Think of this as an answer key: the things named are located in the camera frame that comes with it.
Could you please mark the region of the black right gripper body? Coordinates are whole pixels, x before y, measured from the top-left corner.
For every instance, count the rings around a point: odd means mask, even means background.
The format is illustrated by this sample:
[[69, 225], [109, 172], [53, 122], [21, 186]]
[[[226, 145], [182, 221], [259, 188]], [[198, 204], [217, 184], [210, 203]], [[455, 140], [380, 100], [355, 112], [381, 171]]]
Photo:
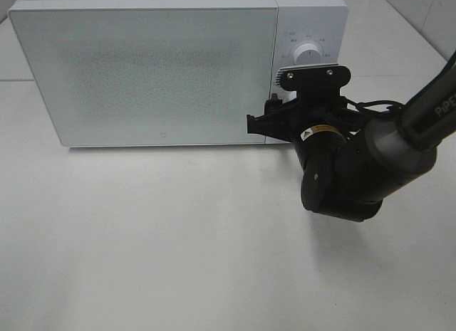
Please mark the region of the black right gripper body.
[[328, 125], [349, 140], [356, 131], [356, 112], [348, 108], [348, 101], [340, 95], [306, 96], [281, 102], [281, 140], [292, 142], [307, 129]]

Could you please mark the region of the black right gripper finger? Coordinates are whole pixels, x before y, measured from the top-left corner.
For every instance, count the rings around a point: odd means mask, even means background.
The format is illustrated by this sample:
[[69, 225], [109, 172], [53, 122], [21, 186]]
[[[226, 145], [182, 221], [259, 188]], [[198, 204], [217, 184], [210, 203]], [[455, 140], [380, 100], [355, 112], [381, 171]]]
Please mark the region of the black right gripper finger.
[[292, 141], [291, 118], [295, 108], [294, 105], [277, 105], [266, 107], [265, 113], [259, 117], [247, 115], [247, 133]]
[[283, 100], [276, 93], [272, 93], [271, 97], [264, 103], [264, 112], [273, 112], [283, 105]]

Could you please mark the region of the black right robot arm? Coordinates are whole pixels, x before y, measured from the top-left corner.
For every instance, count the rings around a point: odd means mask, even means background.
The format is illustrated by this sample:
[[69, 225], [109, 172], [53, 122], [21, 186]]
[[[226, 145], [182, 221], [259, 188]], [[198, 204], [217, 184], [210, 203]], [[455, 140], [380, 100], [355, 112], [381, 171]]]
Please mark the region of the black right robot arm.
[[263, 115], [247, 116], [247, 131], [293, 144], [306, 210], [362, 222], [384, 198], [429, 172], [437, 146], [454, 133], [455, 59], [406, 104], [353, 102], [340, 93], [350, 79], [338, 64], [281, 69], [277, 85], [296, 97], [272, 95]]

